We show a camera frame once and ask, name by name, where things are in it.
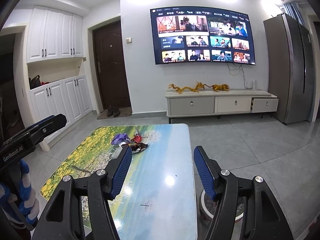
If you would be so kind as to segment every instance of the blue gripper pad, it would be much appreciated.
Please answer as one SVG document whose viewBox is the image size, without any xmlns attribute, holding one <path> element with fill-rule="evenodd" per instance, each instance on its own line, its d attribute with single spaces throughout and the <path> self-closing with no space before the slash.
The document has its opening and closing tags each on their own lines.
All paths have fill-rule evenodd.
<svg viewBox="0 0 320 240">
<path fill-rule="evenodd" d="M 122 185 L 125 179 L 125 176 L 127 176 L 128 169 L 130 167 L 132 160 L 132 150 L 131 147 L 128 147 L 127 151 L 124 154 L 124 157 L 122 158 L 122 162 L 119 164 L 113 178 L 112 178 L 112 189 L 110 192 L 110 195 L 113 199 L 116 198 L 117 195 L 119 195 Z"/>
<path fill-rule="evenodd" d="M 213 185 L 214 178 L 198 147 L 196 147 L 193 151 L 193 159 L 195 161 L 195 165 L 197 167 L 204 191 L 210 197 L 211 200 L 214 200 L 216 196 L 216 192 L 214 190 Z"/>
</svg>

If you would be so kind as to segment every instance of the tv stand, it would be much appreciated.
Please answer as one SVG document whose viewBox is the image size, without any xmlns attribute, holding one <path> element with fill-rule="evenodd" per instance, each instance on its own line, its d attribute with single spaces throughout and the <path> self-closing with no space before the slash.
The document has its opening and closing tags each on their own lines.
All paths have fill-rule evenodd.
<svg viewBox="0 0 320 240">
<path fill-rule="evenodd" d="M 167 98 L 169 123 L 173 118 L 223 114 L 248 114 L 276 112 L 279 99 L 263 90 L 230 89 L 216 92 L 201 90 L 197 92 L 168 91 Z"/>
</svg>

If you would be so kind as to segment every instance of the silver screw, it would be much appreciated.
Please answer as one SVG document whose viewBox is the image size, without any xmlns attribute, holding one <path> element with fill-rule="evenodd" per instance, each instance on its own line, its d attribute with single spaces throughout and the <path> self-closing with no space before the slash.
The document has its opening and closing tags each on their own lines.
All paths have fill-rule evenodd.
<svg viewBox="0 0 320 240">
<path fill-rule="evenodd" d="M 71 180 L 71 176 L 70 175 L 66 175 L 66 176 L 64 176 L 63 178 L 63 181 L 69 181 L 69 180 Z"/>
<path fill-rule="evenodd" d="M 97 175 L 98 176 L 102 176 L 106 173 L 106 171 L 104 169 L 100 169 L 100 170 L 97 170 Z"/>
<path fill-rule="evenodd" d="M 255 177 L 256 182 L 263 182 L 263 178 L 260 176 Z"/>
<path fill-rule="evenodd" d="M 223 176 L 228 176 L 228 175 L 230 175 L 230 171 L 228 171 L 228 170 L 221 170 L 221 174 L 222 174 Z"/>
</svg>

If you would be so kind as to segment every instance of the television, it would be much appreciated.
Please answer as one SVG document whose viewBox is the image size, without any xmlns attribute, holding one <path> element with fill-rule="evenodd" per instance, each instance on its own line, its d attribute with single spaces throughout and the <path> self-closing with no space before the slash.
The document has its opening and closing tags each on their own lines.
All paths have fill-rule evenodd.
<svg viewBox="0 0 320 240">
<path fill-rule="evenodd" d="M 155 62 L 231 62 L 255 65 L 247 14 L 209 7 L 150 10 Z"/>
</svg>

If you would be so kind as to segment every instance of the yellow dragon figurine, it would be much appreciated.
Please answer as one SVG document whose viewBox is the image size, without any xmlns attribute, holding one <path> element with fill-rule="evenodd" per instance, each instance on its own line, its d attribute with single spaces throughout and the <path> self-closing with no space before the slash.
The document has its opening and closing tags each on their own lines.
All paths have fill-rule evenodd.
<svg viewBox="0 0 320 240">
<path fill-rule="evenodd" d="M 183 92 L 183 90 L 185 89 L 189 89 L 192 92 L 199 92 L 199 88 L 203 88 L 204 89 L 204 85 L 201 82 L 196 82 L 196 87 L 195 88 L 191 88 L 191 87 L 176 87 L 174 84 L 170 84 L 168 88 L 173 88 L 175 89 L 179 94 L 181 94 Z"/>
<path fill-rule="evenodd" d="M 212 88 L 214 91 L 219 92 L 219 91 L 229 91 L 229 86 L 227 84 L 222 84 L 222 85 L 212 85 L 208 86 L 207 84 L 204 84 L 204 86 Z"/>
</svg>

